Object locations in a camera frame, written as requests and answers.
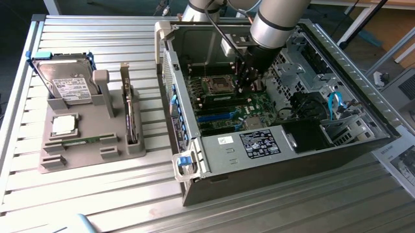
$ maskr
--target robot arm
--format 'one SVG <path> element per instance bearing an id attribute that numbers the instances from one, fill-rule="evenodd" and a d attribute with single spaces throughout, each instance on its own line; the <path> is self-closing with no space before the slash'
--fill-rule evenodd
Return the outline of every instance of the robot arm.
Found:
<path id="1" fill-rule="evenodd" d="M 258 0 L 231 0 L 238 9 L 250 8 Z M 249 46 L 245 54 L 235 51 L 237 91 L 261 91 L 261 78 L 273 64 L 275 56 L 286 45 L 301 16 L 311 0 L 263 0 L 251 26 L 251 38 L 255 46 Z M 227 0 L 190 0 L 183 21 L 219 21 L 219 7 Z"/>

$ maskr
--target white label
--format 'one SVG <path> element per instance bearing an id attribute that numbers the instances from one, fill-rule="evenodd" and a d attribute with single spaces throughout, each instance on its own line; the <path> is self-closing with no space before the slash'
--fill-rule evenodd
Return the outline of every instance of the white label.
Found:
<path id="1" fill-rule="evenodd" d="M 215 98 L 214 101 L 217 101 L 217 100 L 229 100 L 229 99 L 231 99 L 231 96 Z"/>
<path id="2" fill-rule="evenodd" d="M 54 83 L 64 101 L 91 99 L 84 78 L 54 79 Z"/>
<path id="3" fill-rule="evenodd" d="M 86 141 L 82 141 L 82 142 L 71 142 L 71 143 L 63 144 L 63 146 L 68 147 L 68 146 L 75 146 L 75 145 L 80 145 L 80 144 L 86 144 L 86 143 L 87 143 Z"/>
<path id="4" fill-rule="evenodd" d="M 218 141 L 219 141 L 219 144 L 223 145 L 223 144 L 227 144 L 227 143 L 233 143 L 234 139 L 233 139 L 233 136 L 227 136 L 227 137 L 219 137 Z"/>

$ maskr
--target motherboard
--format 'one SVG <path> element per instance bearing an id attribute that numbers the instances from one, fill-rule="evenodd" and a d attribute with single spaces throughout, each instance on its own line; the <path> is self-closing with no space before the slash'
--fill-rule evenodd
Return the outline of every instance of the motherboard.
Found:
<path id="1" fill-rule="evenodd" d="M 277 120 L 267 92 L 235 92 L 233 74 L 189 76 L 186 87 L 203 136 L 261 129 Z"/>

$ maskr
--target metal workbench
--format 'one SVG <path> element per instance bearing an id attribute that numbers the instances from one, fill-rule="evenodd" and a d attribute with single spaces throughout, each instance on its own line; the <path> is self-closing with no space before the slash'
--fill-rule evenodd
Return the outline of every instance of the metal workbench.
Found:
<path id="1" fill-rule="evenodd" d="M 47 89 L 23 55 L 0 131 L 0 232 L 43 232 L 71 213 L 86 214 L 102 232 L 414 232 L 414 199 L 370 154 L 337 170 L 182 207 L 154 61 L 154 25 L 170 19 L 48 16 L 31 23 L 24 51 L 91 50 L 113 89 L 119 63 L 130 63 L 149 153 L 38 172 Z"/>

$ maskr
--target hard drive label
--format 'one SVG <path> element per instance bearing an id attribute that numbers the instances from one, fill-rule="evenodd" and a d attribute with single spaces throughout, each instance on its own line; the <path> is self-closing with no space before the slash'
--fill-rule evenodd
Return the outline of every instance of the hard drive label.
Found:
<path id="1" fill-rule="evenodd" d="M 270 130 L 243 133 L 239 136 L 251 159 L 281 153 Z"/>
<path id="2" fill-rule="evenodd" d="M 54 84 L 64 101 L 91 99 L 84 78 L 54 79 Z"/>

